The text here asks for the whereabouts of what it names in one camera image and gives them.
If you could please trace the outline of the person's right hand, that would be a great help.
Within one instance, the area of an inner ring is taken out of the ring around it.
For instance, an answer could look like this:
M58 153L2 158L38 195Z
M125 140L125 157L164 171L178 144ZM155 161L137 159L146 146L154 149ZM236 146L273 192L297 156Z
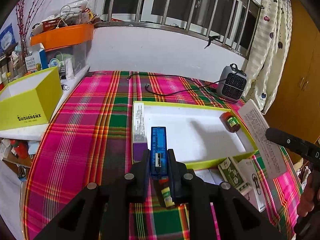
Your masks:
M307 178L307 184L304 191L300 197L300 202L297 206L297 214L300 217L306 217L306 215L311 212L314 208L313 198L315 196L315 191L312 188L312 174L309 174Z

